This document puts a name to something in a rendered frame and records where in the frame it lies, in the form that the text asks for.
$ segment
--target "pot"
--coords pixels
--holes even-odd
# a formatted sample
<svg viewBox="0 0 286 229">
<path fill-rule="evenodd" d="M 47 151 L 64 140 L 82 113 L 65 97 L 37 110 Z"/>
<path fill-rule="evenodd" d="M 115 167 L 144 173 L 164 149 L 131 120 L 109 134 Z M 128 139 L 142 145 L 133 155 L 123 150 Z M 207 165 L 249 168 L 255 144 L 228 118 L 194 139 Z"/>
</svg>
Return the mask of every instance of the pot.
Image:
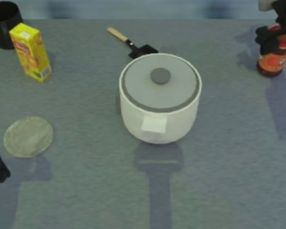
<svg viewBox="0 0 286 229">
<path fill-rule="evenodd" d="M 201 89 L 198 71 L 183 58 L 144 55 L 121 73 L 118 110 L 133 136 L 151 144 L 168 144 L 191 130 Z"/>
</svg>

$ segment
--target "juice box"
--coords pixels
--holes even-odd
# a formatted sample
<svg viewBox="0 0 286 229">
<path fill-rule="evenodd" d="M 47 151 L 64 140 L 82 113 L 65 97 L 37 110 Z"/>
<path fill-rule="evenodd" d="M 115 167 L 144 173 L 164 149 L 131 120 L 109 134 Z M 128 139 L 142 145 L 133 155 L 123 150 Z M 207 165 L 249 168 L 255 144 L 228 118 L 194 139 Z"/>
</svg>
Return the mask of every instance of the juice box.
<svg viewBox="0 0 286 229">
<path fill-rule="evenodd" d="M 40 31 L 20 23 L 10 37 L 24 72 L 41 83 L 48 79 L 52 70 Z"/>
</svg>

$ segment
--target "red bottle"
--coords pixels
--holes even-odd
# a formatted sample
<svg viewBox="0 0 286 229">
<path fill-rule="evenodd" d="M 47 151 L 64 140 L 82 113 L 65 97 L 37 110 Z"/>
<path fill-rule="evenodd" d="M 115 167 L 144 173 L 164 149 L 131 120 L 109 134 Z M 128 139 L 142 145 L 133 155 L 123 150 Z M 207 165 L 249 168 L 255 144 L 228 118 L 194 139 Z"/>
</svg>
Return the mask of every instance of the red bottle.
<svg viewBox="0 0 286 229">
<path fill-rule="evenodd" d="M 279 30 L 280 26 L 274 26 L 270 31 Z M 276 51 L 260 57 L 257 62 L 257 69 L 263 76 L 275 77 L 279 75 L 286 63 L 286 34 L 277 37 L 279 47 Z"/>
</svg>

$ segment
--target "black shovel blade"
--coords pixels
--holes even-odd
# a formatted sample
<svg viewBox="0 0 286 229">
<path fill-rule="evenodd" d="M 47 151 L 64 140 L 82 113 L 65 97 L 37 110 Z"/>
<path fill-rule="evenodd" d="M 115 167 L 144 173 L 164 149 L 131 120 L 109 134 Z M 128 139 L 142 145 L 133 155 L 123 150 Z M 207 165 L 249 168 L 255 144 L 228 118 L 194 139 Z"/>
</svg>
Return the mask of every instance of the black shovel blade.
<svg viewBox="0 0 286 229">
<path fill-rule="evenodd" d="M 143 55 L 153 54 L 153 53 L 159 53 L 158 50 L 154 49 L 152 46 L 146 44 L 142 46 L 141 48 L 138 48 L 135 51 L 132 51 L 129 56 L 133 59 L 136 59 Z"/>
</svg>

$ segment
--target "small shovel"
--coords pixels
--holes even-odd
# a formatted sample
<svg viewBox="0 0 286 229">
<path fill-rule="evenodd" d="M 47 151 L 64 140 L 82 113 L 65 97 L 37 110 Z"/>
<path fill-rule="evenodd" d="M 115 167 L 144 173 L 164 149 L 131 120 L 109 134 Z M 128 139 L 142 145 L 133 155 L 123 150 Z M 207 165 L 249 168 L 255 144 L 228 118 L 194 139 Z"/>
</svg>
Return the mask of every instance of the small shovel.
<svg viewBox="0 0 286 229">
<path fill-rule="evenodd" d="M 107 31 L 117 38 L 119 38 L 122 42 L 127 44 L 128 47 L 132 49 L 132 52 L 129 54 L 129 56 L 133 59 L 136 59 L 140 56 L 147 55 L 147 54 L 152 54 L 152 53 L 158 53 L 156 49 L 153 47 L 149 46 L 148 44 L 142 46 L 141 48 L 138 48 L 132 43 L 127 37 L 122 35 L 120 32 L 115 30 L 114 28 L 108 28 Z"/>
</svg>

